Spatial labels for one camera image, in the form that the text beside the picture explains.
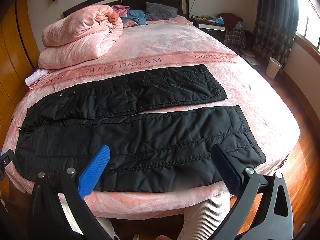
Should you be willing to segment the black quilted pants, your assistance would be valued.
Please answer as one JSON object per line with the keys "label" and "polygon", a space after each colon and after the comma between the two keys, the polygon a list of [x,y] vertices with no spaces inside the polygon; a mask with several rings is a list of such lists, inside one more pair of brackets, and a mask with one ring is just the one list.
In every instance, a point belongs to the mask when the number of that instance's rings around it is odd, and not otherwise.
{"label": "black quilted pants", "polygon": [[25,179],[80,168],[103,145],[110,160],[95,189],[164,193],[221,180],[214,144],[254,168],[265,155],[239,106],[203,65],[159,68],[75,85],[28,108],[14,165]]}

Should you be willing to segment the folded white pink towel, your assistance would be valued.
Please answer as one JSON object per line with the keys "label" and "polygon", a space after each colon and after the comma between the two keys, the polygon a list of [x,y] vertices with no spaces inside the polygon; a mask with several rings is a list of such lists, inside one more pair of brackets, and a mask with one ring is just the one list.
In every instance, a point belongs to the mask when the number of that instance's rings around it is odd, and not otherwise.
{"label": "folded white pink towel", "polygon": [[50,70],[47,69],[36,69],[29,77],[25,79],[25,84],[29,91],[31,91],[36,84],[44,77],[50,74]]}

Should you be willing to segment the white waste bin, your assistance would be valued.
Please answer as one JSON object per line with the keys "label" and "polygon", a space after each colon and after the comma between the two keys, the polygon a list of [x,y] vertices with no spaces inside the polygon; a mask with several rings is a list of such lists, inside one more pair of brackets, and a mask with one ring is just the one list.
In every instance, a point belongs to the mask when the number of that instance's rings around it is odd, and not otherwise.
{"label": "white waste bin", "polygon": [[274,58],[270,58],[267,68],[266,68],[266,75],[272,79],[274,79],[276,77],[276,75],[278,74],[279,70],[281,69],[281,63],[278,62],[276,59]]}

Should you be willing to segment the plaid cloth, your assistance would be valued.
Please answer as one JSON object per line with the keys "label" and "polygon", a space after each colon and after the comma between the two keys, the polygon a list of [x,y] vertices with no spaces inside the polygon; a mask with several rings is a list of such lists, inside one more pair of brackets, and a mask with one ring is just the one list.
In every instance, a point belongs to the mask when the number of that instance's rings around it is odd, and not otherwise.
{"label": "plaid cloth", "polygon": [[224,44],[238,45],[241,49],[245,49],[247,45],[245,31],[243,29],[226,30]]}

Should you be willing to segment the pink bed with sheet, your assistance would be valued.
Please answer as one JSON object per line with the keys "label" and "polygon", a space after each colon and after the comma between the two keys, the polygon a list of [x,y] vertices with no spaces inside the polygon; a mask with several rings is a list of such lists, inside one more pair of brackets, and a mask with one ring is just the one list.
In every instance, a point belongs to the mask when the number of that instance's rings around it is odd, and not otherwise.
{"label": "pink bed with sheet", "polygon": [[6,173],[31,193],[37,175],[111,156],[85,198],[96,216],[181,213],[225,191],[210,159],[223,150],[271,174],[300,130],[281,97],[244,59],[188,23],[126,28],[106,55],[61,67],[19,102],[3,144]]}

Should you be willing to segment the folded pink comforter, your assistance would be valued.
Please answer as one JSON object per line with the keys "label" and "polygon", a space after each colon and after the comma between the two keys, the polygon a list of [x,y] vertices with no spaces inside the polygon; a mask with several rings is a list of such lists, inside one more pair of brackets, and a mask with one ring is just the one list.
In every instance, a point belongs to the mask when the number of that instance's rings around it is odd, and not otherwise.
{"label": "folded pink comforter", "polygon": [[61,69],[104,56],[123,33],[123,22],[108,5],[90,5],[47,26],[41,69]]}

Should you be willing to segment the black nightstand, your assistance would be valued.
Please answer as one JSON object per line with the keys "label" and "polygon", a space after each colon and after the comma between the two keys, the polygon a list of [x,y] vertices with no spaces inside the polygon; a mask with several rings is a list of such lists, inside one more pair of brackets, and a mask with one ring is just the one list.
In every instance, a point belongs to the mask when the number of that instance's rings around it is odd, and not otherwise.
{"label": "black nightstand", "polygon": [[214,37],[217,40],[223,40],[225,38],[225,26],[218,24],[218,23],[212,23],[208,21],[200,21],[196,20],[193,17],[189,17],[189,21],[193,22],[193,25],[200,29],[201,31],[204,31],[205,33],[209,34],[210,36]]}

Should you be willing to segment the wooden wardrobe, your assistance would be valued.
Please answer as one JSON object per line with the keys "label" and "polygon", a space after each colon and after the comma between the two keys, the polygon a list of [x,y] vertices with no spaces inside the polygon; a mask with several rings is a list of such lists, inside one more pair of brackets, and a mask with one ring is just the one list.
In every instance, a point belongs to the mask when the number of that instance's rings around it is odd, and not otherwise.
{"label": "wooden wardrobe", "polygon": [[27,93],[25,78],[37,67],[39,54],[27,0],[15,0],[1,20],[1,145],[14,110]]}

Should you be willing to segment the dark red clothes pile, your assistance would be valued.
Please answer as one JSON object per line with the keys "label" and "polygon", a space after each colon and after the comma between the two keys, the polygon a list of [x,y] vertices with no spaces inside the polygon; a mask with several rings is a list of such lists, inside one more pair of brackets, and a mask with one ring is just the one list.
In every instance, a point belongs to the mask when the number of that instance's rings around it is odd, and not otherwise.
{"label": "dark red clothes pile", "polygon": [[218,14],[217,17],[222,18],[227,30],[233,29],[238,22],[244,22],[244,20],[241,17],[233,13],[221,13]]}

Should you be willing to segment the dark patterned curtain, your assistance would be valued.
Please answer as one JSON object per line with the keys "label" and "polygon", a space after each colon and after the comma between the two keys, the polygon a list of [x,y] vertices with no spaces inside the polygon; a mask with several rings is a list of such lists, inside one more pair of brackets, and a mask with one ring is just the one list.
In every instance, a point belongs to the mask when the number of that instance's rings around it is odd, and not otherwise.
{"label": "dark patterned curtain", "polygon": [[262,57],[274,58],[284,68],[298,26],[297,0],[258,0],[253,49]]}

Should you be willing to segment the blue garment on bed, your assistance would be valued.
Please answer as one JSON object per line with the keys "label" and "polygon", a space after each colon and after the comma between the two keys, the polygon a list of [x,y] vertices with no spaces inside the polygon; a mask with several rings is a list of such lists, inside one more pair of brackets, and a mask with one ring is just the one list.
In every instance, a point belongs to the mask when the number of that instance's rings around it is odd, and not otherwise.
{"label": "blue garment on bed", "polygon": [[146,15],[143,10],[129,9],[127,11],[127,16],[122,17],[121,19],[123,24],[133,21],[138,25],[146,25]]}

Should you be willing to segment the magenta garment on bed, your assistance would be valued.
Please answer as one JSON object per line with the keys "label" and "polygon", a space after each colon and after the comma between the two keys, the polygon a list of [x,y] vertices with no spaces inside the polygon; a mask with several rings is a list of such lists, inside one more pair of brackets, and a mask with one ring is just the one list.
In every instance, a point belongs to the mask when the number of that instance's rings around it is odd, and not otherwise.
{"label": "magenta garment on bed", "polygon": [[128,11],[130,10],[130,7],[127,5],[112,5],[111,7],[117,14],[119,17],[126,17]]}

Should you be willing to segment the dark grey pillow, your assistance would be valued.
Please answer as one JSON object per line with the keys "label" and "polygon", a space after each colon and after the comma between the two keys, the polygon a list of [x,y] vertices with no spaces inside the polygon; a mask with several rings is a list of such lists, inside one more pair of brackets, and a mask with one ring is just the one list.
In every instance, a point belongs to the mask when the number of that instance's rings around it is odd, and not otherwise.
{"label": "dark grey pillow", "polygon": [[169,20],[177,17],[178,9],[168,5],[146,2],[145,15],[147,21]]}

